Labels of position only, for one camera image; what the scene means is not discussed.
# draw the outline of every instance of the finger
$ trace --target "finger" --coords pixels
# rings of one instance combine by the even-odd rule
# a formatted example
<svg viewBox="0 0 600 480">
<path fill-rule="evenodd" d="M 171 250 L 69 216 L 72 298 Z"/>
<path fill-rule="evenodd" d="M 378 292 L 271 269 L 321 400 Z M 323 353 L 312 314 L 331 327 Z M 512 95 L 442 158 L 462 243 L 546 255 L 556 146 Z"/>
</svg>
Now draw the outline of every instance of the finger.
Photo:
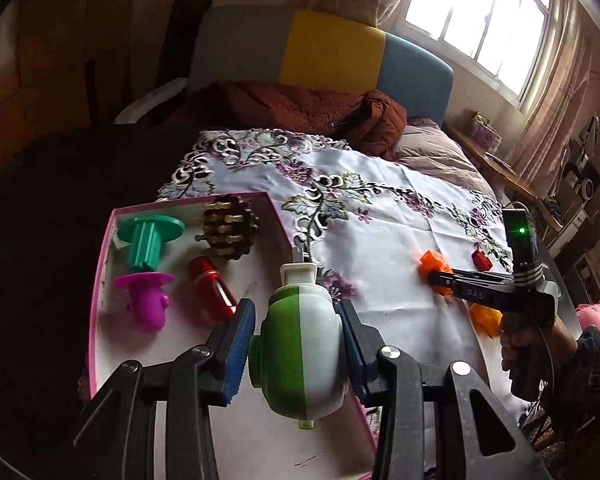
<svg viewBox="0 0 600 480">
<path fill-rule="evenodd" d="M 511 343 L 511 334 L 507 334 L 506 332 L 503 332 L 502 335 L 500 336 L 500 344 L 502 346 L 507 346 L 507 347 L 511 348 L 513 346 Z"/>
<path fill-rule="evenodd" d="M 525 347 L 541 343 L 538 329 L 535 326 L 526 326 L 511 335 L 513 346 Z"/>
<path fill-rule="evenodd" d="M 502 358 L 507 361 L 515 361 L 518 358 L 518 351 L 513 348 L 508 348 L 506 346 L 502 347 Z"/>
</svg>

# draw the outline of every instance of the dark patterned sleeve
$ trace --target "dark patterned sleeve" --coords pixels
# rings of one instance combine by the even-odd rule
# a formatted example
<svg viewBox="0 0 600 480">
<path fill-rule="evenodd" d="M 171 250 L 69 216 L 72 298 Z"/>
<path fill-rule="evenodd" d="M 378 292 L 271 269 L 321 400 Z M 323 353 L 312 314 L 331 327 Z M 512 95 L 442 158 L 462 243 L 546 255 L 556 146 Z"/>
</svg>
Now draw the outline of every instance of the dark patterned sleeve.
<svg viewBox="0 0 600 480">
<path fill-rule="evenodd" d="M 542 392 L 540 404 L 554 432 L 568 438 L 592 420 L 600 422 L 600 332 L 590 326 L 578 339 L 578 349 Z"/>
</svg>

